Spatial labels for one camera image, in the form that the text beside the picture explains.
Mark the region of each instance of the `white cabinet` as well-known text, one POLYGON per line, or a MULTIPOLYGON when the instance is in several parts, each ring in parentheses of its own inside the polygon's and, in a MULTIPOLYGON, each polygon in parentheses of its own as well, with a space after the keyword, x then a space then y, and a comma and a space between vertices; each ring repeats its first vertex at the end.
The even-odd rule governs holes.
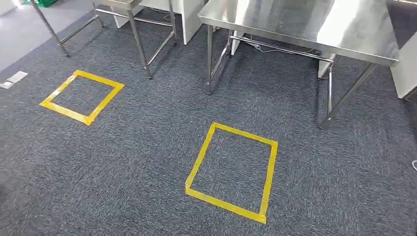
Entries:
MULTIPOLYGON (((181 14, 184 44, 187 44, 191 40, 201 26, 197 14, 203 9, 204 2, 205 0, 173 0, 174 12, 181 14)), ((133 10, 133 14, 140 12, 143 6, 169 11, 168 0, 142 0, 140 5, 133 10)), ((123 10, 115 8, 112 8, 112 10, 116 13, 127 15, 123 10)), ((128 21, 128 19, 118 16, 114 18, 119 28, 128 21)))

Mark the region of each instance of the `green crate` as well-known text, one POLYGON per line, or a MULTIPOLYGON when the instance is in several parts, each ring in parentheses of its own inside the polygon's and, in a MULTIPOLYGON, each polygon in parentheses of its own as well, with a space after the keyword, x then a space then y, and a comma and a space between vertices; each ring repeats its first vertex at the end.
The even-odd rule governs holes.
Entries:
POLYGON ((56 2, 57 0, 35 0, 35 3, 38 6, 42 6, 42 7, 48 7, 50 5, 52 5, 54 2, 56 2))

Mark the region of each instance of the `stainless steel table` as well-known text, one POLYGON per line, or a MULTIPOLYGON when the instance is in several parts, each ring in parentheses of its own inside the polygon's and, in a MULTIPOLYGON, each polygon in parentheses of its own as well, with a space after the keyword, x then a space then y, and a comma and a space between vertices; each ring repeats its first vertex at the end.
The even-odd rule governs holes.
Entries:
POLYGON ((153 21, 153 20, 134 17, 134 15, 132 13, 132 9, 134 7, 136 7, 137 5, 139 5, 139 3, 141 1, 142 0, 91 0, 96 14, 90 20, 88 20, 84 25, 82 25, 76 31, 72 32, 70 35, 68 35, 64 39, 59 39, 58 38, 57 34, 52 29, 51 25, 49 24, 49 22, 47 21, 47 19, 45 18, 45 16, 43 15, 42 11, 39 9, 39 7, 35 3, 35 1, 30 0, 30 3, 32 5, 32 7, 36 10, 36 12, 38 13, 39 17, 42 19, 45 26, 48 28, 48 31, 51 34, 52 38, 56 41, 57 45, 59 46, 59 48, 62 50, 62 52, 64 53, 64 55, 66 57, 69 57, 68 51, 64 48, 64 45, 63 45, 66 41, 68 41, 70 38, 75 36, 78 32, 80 32, 82 29, 84 29, 86 26, 88 26, 91 22, 93 22, 96 19, 98 19, 100 21, 100 25, 102 27, 104 27, 103 22, 101 21, 99 15, 98 15, 99 12, 129 19, 130 24, 132 26, 132 30, 133 30, 133 35, 134 35, 135 40, 136 40, 136 46, 138 47, 138 50, 139 50, 139 55, 141 57, 143 68, 147 72, 148 79, 152 79, 152 74, 151 74, 150 69, 149 69, 150 64, 155 60, 155 58, 159 55, 159 53, 167 45, 168 41, 172 37, 174 37, 174 44, 175 45, 177 44, 177 29, 175 27, 175 14, 174 14, 174 11, 173 11, 172 0, 166 0, 167 4, 169 6, 171 23, 165 23, 165 22, 160 22, 160 21, 153 21), (115 12, 112 12, 112 11, 107 11, 107 10, 96 8, 95 3, 106 5, 106 6, 109 6, 109 7, 115 7, 115 8, 120 8, 120 9, 126 10, 128 16, 121 15, 121 14, 118 14, 118 13, 115 13, 115 12), (156 52, 152 55, 150 60, 148 60, 146 55, 145 55, 142 42, 140 40, 138 31, 136 29, 135 21, 146 22, 146 23, 155 24, 155 25, 168 26, 168 27, 172 28, 171 33, 168 35, 168 37, 165 38, 165 40, 158 47, 156 52))
POLYGON ((255 43, 328 63, 328 112, 320 127, 329 125, 376 64, 391 66, 399 57, 384 0, 210 0, 199 17, 208 25, 207 93, 211 93, 211 80, 221 60, 230 53, 231 40, 255 43), (213 26, 229 29, 229 37, 212 70, 213 26), (328 57, 233 36, 233 30, 320 50, 328 57), (334 55, 370 62, 335 107, 332 106, 331 92, 334 55))

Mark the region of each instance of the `yellow tape square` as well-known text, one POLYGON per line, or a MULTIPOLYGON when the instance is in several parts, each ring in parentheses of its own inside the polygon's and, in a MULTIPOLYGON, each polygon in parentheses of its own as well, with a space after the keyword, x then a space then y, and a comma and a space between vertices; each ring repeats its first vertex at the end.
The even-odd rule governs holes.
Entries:
POLYGON ((104 109, 104 107, 106 107, 107 103, 109 103, 123 87, 123 84, 118 83, 116 81, 96 76, 85 71, 76 70, 74 74, 72 74, 72 76, 70 76, 64 83, 62 83, 62 85, 60 85, 55 91, 53 91, 45 100, 43 100, 40 103, 40 105, 58 113, 61 113, 65 116, 76 119, 86 125, 90 125, 94 121, 95 117, 100 113, 100 111, 104 109), (98 104, 98 106, 88 116, 72 111, 68 108, 62 107, 52 102, 52 99, 58 96, 58 94, 60 94, 77 76, 82 76, 84 78, 94 80, 99 83, 113 87, 113 90, 104 98, 103 101, 101 101, 98 104))
POLYGON ((190 175, 187 177, 187 180, 185 181, 185 193, 192 197, 205 201, 207 203, 211 203, 215 206, 229 210, 241 216, 266 224, 267 223, 266 212, 268 208, 269 193, 271 190, 272 177, 273 177, 277 151, 278 151, 277 141, 266 139, 266 138, 263 138, 263 137, 245 132, 245 131, 241 131, 232 127, 228 127, 223 124, 213 122, 210 126, 210 129, 208 130, 206 139, 203 142, 203 146, 200 149, 200 153, 198 154, 197 160, 194 163, 193 169, 191 170, 190 175), (271 146, 271 152, 269 155, 268 168, 267 168, 267 177, 265 180, 264 191, 262 193, 262 201, 261 201, 261 207, 260 207, 259 213, 246 210, 239 206, 233 205, 231 203, 214 198, 212 196, 209 196, 197 190, 191 189, 191 184, 194 180, 195 175, 197 174, 198 168, 200 167, 204 159, 204 156, 206 155, 207 148, 209 147, 211 138, 213 137, 213 134, 216 128, 222 129, 222 130, 225 130, 225 131, 237 134, 237 135, 241 135, 241 136, 253 139, 253 140, 257 140, 259 142, 262 142, 271 146))

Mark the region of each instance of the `gray carpet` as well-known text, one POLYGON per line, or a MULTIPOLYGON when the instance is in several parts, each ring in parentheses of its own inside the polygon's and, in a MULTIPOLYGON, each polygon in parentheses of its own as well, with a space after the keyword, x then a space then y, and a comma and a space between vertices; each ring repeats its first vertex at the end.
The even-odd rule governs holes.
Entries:
MULTIPOLYGON (((320 130, 327 83, 317 81, 316 61, 241 44, 207 96, 205 28, 164 49, 150 81, 131 28, 103 19, 107 29, 92 24, 67 43, 71 58, 50 40, 1 74, 29 73, 1 91, 2 233, 416 235, 416 107, 396 98, 389 68, 378 67, 320 130), (91 126, 39 106, 76 69, 125 84, 91 126), (185 195, 213 121, 279 142, 266 225, 185 195)), ((138 30, 148 55, 169 32, 138 30)), ((215 56, 226 33, 215 33, 215 56)), ((335 99, 366 66, 338 61, 335 99)), ((54 101, 87 114, 107 89, 76 79, 54 101)), ((258 210, 267 161, 267 146, 216 131, 192 188, 258 210)))

